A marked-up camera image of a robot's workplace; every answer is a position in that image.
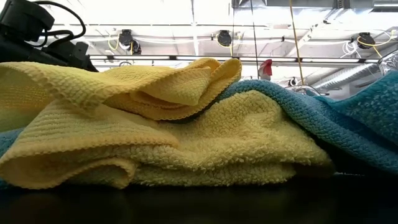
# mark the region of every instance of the yellow towel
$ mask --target yellow towel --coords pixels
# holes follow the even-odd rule
[[[0,63],[0,131],[28,125],[54,98],[88,114],[105,103],[154,120],[182,119],[201,111],[240,76],[238,59],[221,65],[203,58],[181,69],[123,66],[101,73]]]
[[[86,116],[51,102],[0,159],[0,177],[28,189],[65,181],[123,188],[284,182],[296,164],[331,161],[268,96],[236,94],[187,124],[153,121],[99,105]]]

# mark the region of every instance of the blue towel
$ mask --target blue towel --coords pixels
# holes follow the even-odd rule
[[[394,142],[398,150],[398,72],[389,73],[346,100],[317,99]]]
[[[0,157],[11,147],[24,128],[0,133]],[[8,184],[0,179],[0,189],[8,188]]]
[[[357,95],[334,101],[322,96],[301,95],[266,80],[246,80],[232,84],[213,103],[236,93],[260,91],[278,102],[294,121],[317,139],[332,146],[324,149],[331,155],[338,172],[361,170],[360,174],[374,175],[368,168],[373,167],[376,171],[396,175],[397,85],[398,72],[392,72]],[[195,119],[200,113],[180,122]]]

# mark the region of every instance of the folded towel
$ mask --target folded towel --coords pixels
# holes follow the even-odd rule
[[[6,151],[11,147],[14,141],[17,139],[18,135],[22,132],[23,128],[6,131],[0,133],[0,157],[6,153]],[[8,187],[8,184],[0,179],[0,189],[5,189]]]
[[[65,181],[117,188],[131,182],[266,184],[284,182],[308,166],[316,167],[306,175],[333,173],[326,152],[275,101],[247,91],[187,124],[153,121],[106,105],[90,117],[55,100],[0,158],[0,177],[28,189]]]
[[[92,114],[101,103],[154,120],[202,110],[232,82],[241,62],[211,58],[181,69],[123,66],[93,73],[33,62],[0,63],[0,131],[28,125],[54,98]]]
[[[319,139],[372,167],[398,174],[398,146],[394,144],[398,138],[396,135],[398,128],[397,75],[397,72],[391,73],[357,95],[337,102],[301,95],[265,80],[234,83],[225,89],[214,102],[237,93],[257,90],[278,102],[294,121]],[[185,119],[184,122],[195,119],[199,115],[200,113]],[[348,159],[332,158],[337,171],[345,172],[349,166],[360,166],[350,157]],[[368,170],[364,169],[362,174],[367,174]]]
[[[398,151],[398,71],[346,100],[317,97],[334,110],[365,124],[378,135],[394,142]]]

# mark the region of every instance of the air duct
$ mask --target air duct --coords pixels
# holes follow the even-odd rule
[[[314,83],[312,87],[316,90],[330,90],[377,72],[380,72],[380,68],[376,63],[360,65],[354,68],[345,68],[319,82]]]
[[[398,70],[398,51],[386,55],[380,61],[381,73],[387,75],[390,70]]]

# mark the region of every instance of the table surface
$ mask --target table surface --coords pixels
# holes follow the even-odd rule
[[[0,223],[398,223],[398,181],[296,178],[280,185],[64,185],[0,191]]]

